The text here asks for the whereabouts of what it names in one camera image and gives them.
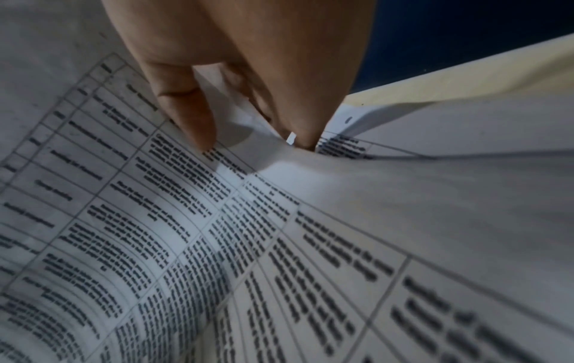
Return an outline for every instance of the white paper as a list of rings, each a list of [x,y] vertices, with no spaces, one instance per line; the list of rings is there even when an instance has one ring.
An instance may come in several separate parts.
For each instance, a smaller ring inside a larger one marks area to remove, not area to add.
[[[311,154],[201,68],[199,153],[98,3],[0,11],[1,362],[572,360],[574,94],[342,106]]]

